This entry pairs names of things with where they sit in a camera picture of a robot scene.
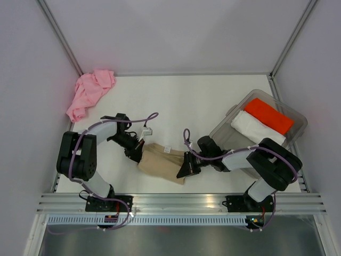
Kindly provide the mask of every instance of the folded cloth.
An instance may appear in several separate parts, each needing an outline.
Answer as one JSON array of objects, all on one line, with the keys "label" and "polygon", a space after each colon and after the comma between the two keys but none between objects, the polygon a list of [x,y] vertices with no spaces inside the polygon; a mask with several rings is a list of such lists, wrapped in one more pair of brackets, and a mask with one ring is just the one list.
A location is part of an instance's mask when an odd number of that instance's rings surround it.
[{"label": "folded cloth", "polygon": [[142,159],[138,164],[141,171],[183,185],[184,178],[176,177],[183,164],[183,151],[170,150],[164,152],[164,147],[152,143],[143,146]]},{"label": "folded cloth", "polygon": [[246,105],[244,111],[282,135],[286,134],[294,124],[289,117],[279,113],[259,98],[253,99]]},{"label": "folded cloth", "polygon": [[95,106],[99,99],[114,87],[113,71],[96,69],[93,74],[82,75],[76,82],[75,98],[66,114],[77,122],[85,116],[85,108]]},{"label": "folded cloth", "polygon": [[286,137],[277,131],[267,127],[257,118],[241,110],[233,119],[231,126],[254,143],[260,143],[264,138],[270,138],[279,145],[282,145]]}]

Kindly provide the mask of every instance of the beige cloth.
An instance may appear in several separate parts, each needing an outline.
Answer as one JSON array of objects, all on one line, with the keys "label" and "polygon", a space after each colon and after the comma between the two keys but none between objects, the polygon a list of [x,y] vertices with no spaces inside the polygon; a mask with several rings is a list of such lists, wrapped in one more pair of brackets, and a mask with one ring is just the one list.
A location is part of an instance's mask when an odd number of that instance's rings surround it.
[{"label": "beige cloth", "polygon": [[176,177],[183,164],[183,151],[171,149],[164,152],[165,147],[152,143],[143,146],[142,159],[138,164],[141,171],[183,185],[185,178]]}]

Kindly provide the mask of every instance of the white folded towel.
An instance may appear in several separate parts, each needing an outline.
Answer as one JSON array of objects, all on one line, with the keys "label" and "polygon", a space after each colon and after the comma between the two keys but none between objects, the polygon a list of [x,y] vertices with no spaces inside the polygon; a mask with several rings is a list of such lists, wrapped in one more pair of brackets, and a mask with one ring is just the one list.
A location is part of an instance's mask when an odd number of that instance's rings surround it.
[{"label": "white folded towel", "polygon": [[243,110],[233,119],[231,126],[256,144],[259,144],[264,138],[270,138],[282,145],[286,139],[282,134]]}]

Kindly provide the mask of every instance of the plastic bin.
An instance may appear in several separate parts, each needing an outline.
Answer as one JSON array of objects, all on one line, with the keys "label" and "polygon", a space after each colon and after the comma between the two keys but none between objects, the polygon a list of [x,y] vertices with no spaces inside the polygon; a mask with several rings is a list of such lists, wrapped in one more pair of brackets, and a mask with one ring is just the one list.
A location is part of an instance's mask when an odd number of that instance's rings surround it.
[{"label": "plastic bin", "polygon": [[[245,106],[255,98],[259,98],[294,121],[294,125],[285,134],[286,140],[282,145],[286,149],[289,149],[296,139],[303,134],[303,131],[308,124],[307,119],[284,103],[257,89],[252,90],[238,105],[231,108],[226,114],[226,118],[220,122],[209,136],[218,146],[220,146],[220,148],[225,150],[253,146],[255,143],[237,132],[231,126],[231,122],[238,115],[239,111],[244,110]],[[259,174],[254,169],[243,169],[243,171],[253,178],[259,178]]]}]

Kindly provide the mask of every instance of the pink cloth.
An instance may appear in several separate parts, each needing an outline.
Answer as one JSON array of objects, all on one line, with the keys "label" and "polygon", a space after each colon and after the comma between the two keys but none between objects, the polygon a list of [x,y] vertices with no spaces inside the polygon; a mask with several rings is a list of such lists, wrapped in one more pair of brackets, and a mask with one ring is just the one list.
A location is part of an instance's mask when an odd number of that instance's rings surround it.
[{"label": "pink cloth", "polygon": [[78,122],[85,116],[85,108],[95,106],[99,99],[116,84],[113,71],[96,69],[87,73],[76,82],[75,98],[66,114],[71,121]]}]

